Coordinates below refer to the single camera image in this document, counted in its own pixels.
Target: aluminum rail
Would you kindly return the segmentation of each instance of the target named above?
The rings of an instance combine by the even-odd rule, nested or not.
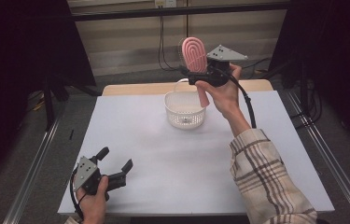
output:
[[[300,113],[301,112],[301,106],[300,106],[301,101],[298,98],[297,94],[294,91],[288,92],[287,97],[289,98],[290,102],[294,106],[294,109],[296,110],[296,112]],[[301,120],[302,120],[303,124],[305,125],[306,130],[311,135],[311,138],[314,141],[314,143],[315,143],[317,149],[319,150],[321,156],[323,157],[324,161],[326,162],[326,165],[329,167],[334,178],[337,180],[337,183],[340,186],[341,190],[343,191],[344,196],[346,197],[346,199],[350,203],[350,179],[349,179],[349,177],[346,175],[346,173],[343,171],[343,168],[341,167],[341,165],[335,159],[334,155],[332,154],[331,150],[329,149],[329,146],[327,145],[326,141],[323,139],[319,130],[312,123],[311,118],[302,115]]]
[[[54,120],[50,129],[45,133],[43,140],[38,148],[38,151],[35,155],[35,159],[32,162],[32,165],[23,180],[20,190],[17,193],[17,196],[14,199],[11,207],[8,210],[6,218],[4,219],[3,224],[17,224],[21,219],[23,209],[29,199],[29,196],[32,192],[33,185],[35,184],[36,177],[40,171],[40,167],[46,157],[46,154],[49,150],[50,143],[58,129],[59,121],[63,116],[65,109],[65,103],[61,104],[58,116]]]

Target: white tabletop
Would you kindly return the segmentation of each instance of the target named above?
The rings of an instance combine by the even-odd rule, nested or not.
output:
[[[317,211],[332,211],[332,203],[277,92],[253,91],[249,96],[258,127],[278,148],[296,186]],[[106,212],[131,217],[245,214],[230,173],[228,144],[232,134],[228,122],[210,105],[202,126],[179,130],[167,121],[163,98],[98,98],[78,159],[109,147],[110,153],[98,163],[106,175],[119,172],[128,159],[133,160],[127,186],[109,192]],[[241,108],[247,111],[242,100]],[[68,191],[58,212],[74,214]]]

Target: person's right hand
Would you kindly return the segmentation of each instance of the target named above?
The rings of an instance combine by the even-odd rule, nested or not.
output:
[[[239,80],[242,68],[230,63],[232,75]],[[197,81],[195,86],[207,91],[213,98],[215,106],[225,119],[228,120],[234,136],[250,129],[250,125],[245,120],[244,114],[239,108],[238,87],[230,80],[223,86],[213,87],[204,81]]]

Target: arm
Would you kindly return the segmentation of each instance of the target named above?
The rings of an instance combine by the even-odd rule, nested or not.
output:
[[[239,79],[241,67],[231,65]],[[231,173],[244,199],[251,223],[315,223],[316,211],[292,183],[273,143],[262,130],[251,129],[239,108],[238,90],[228,82],[214,88],[198,81],[196,86],[212,95],[229,122]]]

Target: person's left hand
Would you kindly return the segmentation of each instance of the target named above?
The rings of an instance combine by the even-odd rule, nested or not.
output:
[[[102,224],[105,222],[105,190],[107,186],[108,177],[104,175],[99,182],[96,195],[85,195],[83,188],[77,190],[76,196],[78,201],[81,200],[79,205],[84,214],[84,224]]]

